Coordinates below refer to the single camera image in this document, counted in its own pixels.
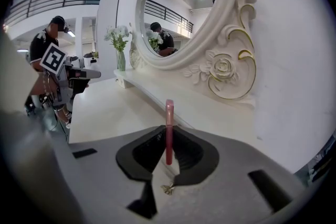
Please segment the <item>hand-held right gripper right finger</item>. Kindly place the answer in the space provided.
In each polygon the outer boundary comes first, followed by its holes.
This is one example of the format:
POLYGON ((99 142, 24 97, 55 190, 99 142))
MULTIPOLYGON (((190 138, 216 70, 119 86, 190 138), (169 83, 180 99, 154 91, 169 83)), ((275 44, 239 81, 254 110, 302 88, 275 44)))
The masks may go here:
POLYGON ((241 141, 185 128, 219 152, 213 173, 199 185, 176 187, 157 214, 158 223, 279 223, 248 174, 264 171, 295 200, 305 186, 291 172, 241 141))

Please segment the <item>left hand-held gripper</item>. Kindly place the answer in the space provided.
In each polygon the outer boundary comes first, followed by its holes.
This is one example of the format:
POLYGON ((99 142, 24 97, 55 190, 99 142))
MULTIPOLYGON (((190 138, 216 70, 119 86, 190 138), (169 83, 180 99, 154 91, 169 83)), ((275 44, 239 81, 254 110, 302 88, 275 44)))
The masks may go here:
POLYGON ((55 106, 69 103, 72 95, 84 92, 91 79, 101 77, 100 71, 72 67, 67 53, 53 43, 46 49, 41 58, 40 66, 57 86, 56 92, 52 96, 55 106))

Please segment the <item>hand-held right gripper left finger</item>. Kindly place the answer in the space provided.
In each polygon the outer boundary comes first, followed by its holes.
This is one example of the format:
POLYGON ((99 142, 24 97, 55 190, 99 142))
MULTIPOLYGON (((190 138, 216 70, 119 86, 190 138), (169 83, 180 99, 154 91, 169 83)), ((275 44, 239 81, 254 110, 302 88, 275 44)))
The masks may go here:
POLYGON ((56 136, 56 156, 91 223, 166 223, 154 192, 165 128, 150 127, 103 140, 68 144, 56 136))

